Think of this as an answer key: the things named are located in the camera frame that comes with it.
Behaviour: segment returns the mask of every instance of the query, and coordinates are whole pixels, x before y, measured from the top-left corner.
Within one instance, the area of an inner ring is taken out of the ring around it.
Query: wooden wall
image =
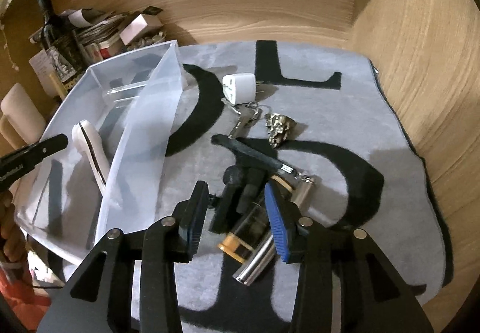
[[[277,39],[343,47],[368,56],[387,98],[427,161],[454,247],[454,280],[425,305],[439,332],[480,273],[478,139],[480,13],[473,0],[53,0],[57,11],[95,7],[161,14],[181,44]],[[27,37],[41,23],[35,0],[14,0],[3,19],[20,73],[0,50],[0,97],[20,81],[42,113]],[[0,141],[0,152],[5,151]]]

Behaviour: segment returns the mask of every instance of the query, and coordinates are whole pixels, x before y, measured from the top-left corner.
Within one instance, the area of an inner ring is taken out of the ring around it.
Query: wine bottle
[[[69,91],[86,70],[80,49],[73,33],[56,15],[51,0],[37,0],[44,25],[41,31],[42,47],[50,57],[63,86]]]

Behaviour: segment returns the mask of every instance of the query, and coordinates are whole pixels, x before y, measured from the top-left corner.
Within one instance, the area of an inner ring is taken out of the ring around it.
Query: silver metal tube
[[[248,286],[262,273],[265,267],[275,257],[275,244],[272,232],[268,231],[258,248],[250,255],[248,260],[233,274],[240,283]]]
[[[293,192],[291,201],[299,208],[305,202],[307,195],[314,186],[315,180],[311,176],[303,176],[298,187]],[[233,277],[240,283],[249,286],[263,272],[265,267],[277,254],[271,231],[263,237],[258,248],[250,255],[248,260],[233,274]]]

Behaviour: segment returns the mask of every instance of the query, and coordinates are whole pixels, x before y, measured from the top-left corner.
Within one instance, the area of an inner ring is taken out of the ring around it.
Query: translucent plastic box
[[[42,139],[90,121],[111,164],[102,197],[88,160],[69,142],[25,176],[16,219],[37,241],[79,264],[107,230],[142,230],[155,220],[166,144],[182,94],[176,41],[91,66],[64,100]]]

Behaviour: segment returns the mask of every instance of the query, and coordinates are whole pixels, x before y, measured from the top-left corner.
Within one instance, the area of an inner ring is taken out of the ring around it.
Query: bottle label
[[[78,47],[72,43],[71,37],[57,39],[46,53],[54,65],[58,77],[65,84],[75,75],[82,75],[85,72],[82,56]]]

